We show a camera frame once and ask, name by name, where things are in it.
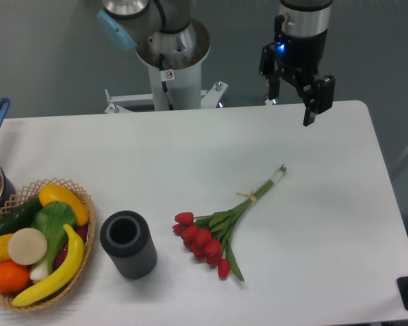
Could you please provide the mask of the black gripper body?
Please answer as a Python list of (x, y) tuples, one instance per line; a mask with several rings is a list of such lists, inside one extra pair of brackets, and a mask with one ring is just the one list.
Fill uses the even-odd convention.
[(293, 86), (302, 97), (318, 73), (327, 32), (311, 37), (295, 37), (280, 31), (275, 34), (275, 66), (284, 80)]

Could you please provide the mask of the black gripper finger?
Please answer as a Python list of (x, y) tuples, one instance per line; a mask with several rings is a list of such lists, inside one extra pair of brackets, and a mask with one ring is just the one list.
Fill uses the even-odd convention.
[(275, 44), (270, 43), (262, 48), (259, 73), (265, 77), (268, 83), (267, 99), (272, 101), (279, 97), (280, 90), (280, 73), (275, 66)]
[(335, 77), (332, 75), (318, 77), (313, 80), (310, 89), (304, 91), (304, 126), (314, 123), (317, 115), (324, 113), (333, 106), (335, 82)]

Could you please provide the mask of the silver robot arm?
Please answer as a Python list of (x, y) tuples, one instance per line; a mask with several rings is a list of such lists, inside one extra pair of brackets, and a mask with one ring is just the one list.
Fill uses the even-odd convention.
[[(281, 82), (290, 84), (305, 105), (305, 126), (333, 105), (335, 78), (318, 71), (331, 7), (331, 1), (281, 1), (273, 41), (261, 51), (258, 71), (268, 85), (266, 104), (276, 103)], [(97, 20), (113, 43), (136, 51), (147, 66), (155, 110), (221, 105), (225, 83), (201, 87), (210, 38), (190, 15), (188, 1), (104, 1)]]

